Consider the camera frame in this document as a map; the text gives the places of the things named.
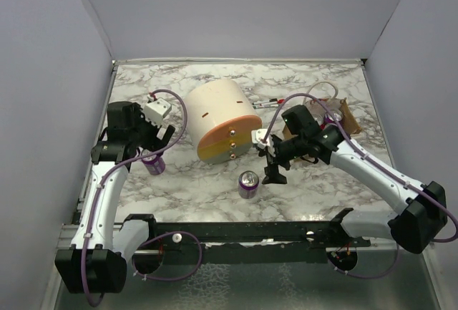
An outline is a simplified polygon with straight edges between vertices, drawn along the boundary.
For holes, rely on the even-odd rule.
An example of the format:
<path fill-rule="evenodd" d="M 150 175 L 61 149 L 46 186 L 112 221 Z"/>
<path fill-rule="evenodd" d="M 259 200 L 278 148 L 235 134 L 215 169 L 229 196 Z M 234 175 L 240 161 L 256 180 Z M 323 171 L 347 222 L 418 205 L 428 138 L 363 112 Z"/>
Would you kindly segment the purple can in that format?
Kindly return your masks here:
<path fill-rule="evenodd" d="M 254 198 L 259 186 L 259 177 L 252 170 L 246 170 L 238 178 L 238 193 L 244 199 Z"/>
<path fill-rule="evenodd" d="M 329 112 L 325 112 L 323 115 L 323 126 L 342 124 L 344 119 L 343 113 L 338 109 L 331 109 Z"/>
<path fill-rule="evenodd" d="M 142 163 L 146 167 L 147 171 L 151 175 L 160 175 L 165 171 L 165 161 L 162 158 L 162 153 L 154 155 L 152 157 L 147 157 L 149 155 L 149 150 L 143 150 L 141 153 Z"/>

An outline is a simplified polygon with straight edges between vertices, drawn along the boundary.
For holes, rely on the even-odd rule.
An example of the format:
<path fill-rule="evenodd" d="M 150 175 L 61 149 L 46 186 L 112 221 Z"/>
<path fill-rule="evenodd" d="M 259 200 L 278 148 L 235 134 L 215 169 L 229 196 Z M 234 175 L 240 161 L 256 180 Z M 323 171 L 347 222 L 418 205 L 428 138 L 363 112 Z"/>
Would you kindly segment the red can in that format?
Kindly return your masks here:
<path fill-rule="evenodd" d="M 314 120 L 317 121 L 318 124 L 322 125 L 324 123 L 324 116 L 326 114 L 324 108 L 322 108 L 321 106 L 310 107 L 309 112 L 312 114 Z"/>

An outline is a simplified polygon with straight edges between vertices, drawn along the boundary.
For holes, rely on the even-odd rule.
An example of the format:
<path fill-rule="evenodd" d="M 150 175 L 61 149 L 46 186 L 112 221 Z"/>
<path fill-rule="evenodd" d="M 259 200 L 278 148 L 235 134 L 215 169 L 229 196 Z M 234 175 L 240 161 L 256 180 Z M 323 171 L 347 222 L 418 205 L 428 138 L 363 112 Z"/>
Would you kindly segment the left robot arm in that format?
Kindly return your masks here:
<path fill-rule="evenodd" d="M 79 227 L 68 248 L 57 251 L 54 263 L 72 294 L 119 293 L 127 278 L 127 264 L 137 247 L 152 248 L 158 239 L 151 215 L 130 216 L 114 231 L 120 193 L 132 159 L 140 152 L 164 152 L 175 128 L 160 137 L 163 120 L 172 106 L 162 98 L 141 106 L 112 102 L 107 125 L 91 150 L 91 184 Z"/>

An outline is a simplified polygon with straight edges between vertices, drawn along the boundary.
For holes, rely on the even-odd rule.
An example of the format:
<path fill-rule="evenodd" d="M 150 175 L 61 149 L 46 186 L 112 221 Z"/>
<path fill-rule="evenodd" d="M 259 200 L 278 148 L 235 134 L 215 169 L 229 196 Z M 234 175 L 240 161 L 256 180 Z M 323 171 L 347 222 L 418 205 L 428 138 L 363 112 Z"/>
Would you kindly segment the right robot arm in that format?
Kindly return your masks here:
<path fill-rule="evenodd" d="M 278 171 L 307 155 L 338 168 L 363 183 L 390 207 L 378 213 L 345 210 L 339 223 L 328 230 L 330 241 L 345 246 L 354 237 L 385 238 L 410 253 L 421 253 L 447 224 L 444 188 L 403 175 L 349 138 L 339 126 L 320 127 L 303 105 L 286 110 L 283 121 L 292 138 L 282 140 L 266 129 L 252 131 L 253 145 L 267 160 L 265 184 L 285 184 Z"/>

